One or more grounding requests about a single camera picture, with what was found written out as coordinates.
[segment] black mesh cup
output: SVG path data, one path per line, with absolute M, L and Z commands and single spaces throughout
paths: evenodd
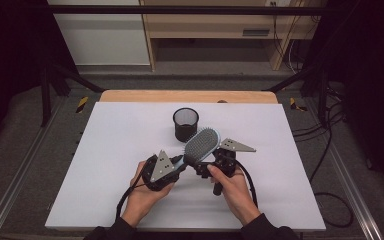
M 180 108 L 173 114 L 174 135 L 177 140 L 187 142 L 198 129 L 198 113 L 192 108 Z

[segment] triangular metal piece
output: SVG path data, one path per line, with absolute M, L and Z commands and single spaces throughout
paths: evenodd
M 226 138 L 223 142 L 220 143 L 220 148 L 230 150 L 233 152 L 256 152 L 255 148 L 249 147 L 245 144 Z
M 174 166 L 171 163 L 170 158 L 164 150 L 161 150 L 157 162 L 155 163 L 154 171 L 152 172 L 151 182 L 157 181 L 172 171 L 174 171 Z

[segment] hand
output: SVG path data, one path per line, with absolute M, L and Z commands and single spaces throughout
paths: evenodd
M 143 166 L 145 165 L 145 161 L 140 162 L 138 168 L 136 169 L 136 174 L 130 180 L 130 186 L 133 185 L 136 178 L 139 176 Z M 142 177 L 137 183 L 137 186 L 142 185 L 144 182 Z M 136 187 L 129 195 L 127 199 L 126 209 L 124 213 L 121 215 L 130 226 L 136 227 L 140 220 L 148 214 L 154 204 L 167 196 L 170 190 L 173 188 L 174 183 L 170 183 L 165 186 L 161 191 L 155 192 L 151 191 L 147 186 L 143 185 L 140 187 Z
M 260 216 L 261 212 L 252 201 L 244 174 L 238 166 L 231 178 L 224 175 L 215 166 L 209 164 L 207 168 L 213 176 L 213 180 L 223 185 L 223 195 L 227 205 L 243 226 Z

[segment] white table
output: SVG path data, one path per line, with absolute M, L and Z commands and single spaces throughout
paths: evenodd
M 237 153 L 257 191 L 259 209 L 275 226 L 321 231 L 325 225 L 280 104 L 99 102 L 45 224 L 58 230 L 109 227 L 137 164 L 164 149 L 182 154 L 173 113 L 195 109 L 198 127 L 213 127 L 257 149 Z M 205 161 L 213 161 L 209 156 Z M 139 224 L 152 231 L 237 231 L 240 222 L 213 184 L 192 168 L 181 173 L 170 194 Z

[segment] black sleeve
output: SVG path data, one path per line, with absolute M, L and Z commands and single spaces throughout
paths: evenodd
M 136 229 L 132 228 L 124 219 L 117 218 L 109 229 L 96 227 L 84 240 L 130 240 L 135 232 Z
M 289 227 L 273 226 L 266 215 L 261 214 L 241 229 L 245 240 L 297 240 L 298 236 Z

